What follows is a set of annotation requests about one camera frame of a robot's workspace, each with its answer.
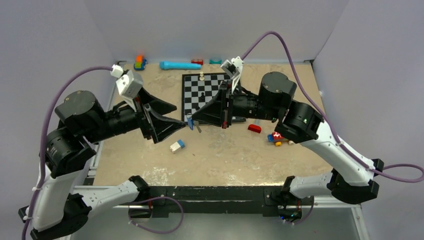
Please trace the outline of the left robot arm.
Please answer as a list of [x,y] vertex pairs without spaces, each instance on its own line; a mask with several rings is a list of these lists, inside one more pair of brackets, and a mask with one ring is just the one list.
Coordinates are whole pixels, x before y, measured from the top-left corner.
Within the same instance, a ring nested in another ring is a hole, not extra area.
[[30,204],[18,211],[24,223],[22,239],[27,235],[34,240],[69,236],[90,218],[122,204],[153,207],[156,198],[139,175],[87,195],[71,192],[75,179],[97,153],[93,145],[136,129],[157,144],[185,127],[183,121],[167,117],[176,106],[148,93],[139,74],[119,65],[104,70],[116,78],[123,103],[105,111],[92,92],[77,90],[63,103],[58,103],[57,93],[49,106],[42,127],[37,184]]

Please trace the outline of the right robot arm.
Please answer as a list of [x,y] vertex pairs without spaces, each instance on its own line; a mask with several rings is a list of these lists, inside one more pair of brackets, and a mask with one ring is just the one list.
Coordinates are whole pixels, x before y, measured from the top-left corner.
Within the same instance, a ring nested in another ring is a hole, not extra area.
[[292,204],[312,196],[333,196],[347,204],[361,204],[378,196],[379,184],[375,170],[382,170],[383,161],[369,159],[333,136],[329,123],[311,105],[294,100],[297,84],[278,71],[266,73],[258,94],[243,88],[238,81],[242,62],[226,60],[222,69],[230,76],[217,94],[191,118],[223,129],[233,117],[267,120],[276,124],[275,132],[316,153],[332,170],[309,177],[286,178],[278,199]]

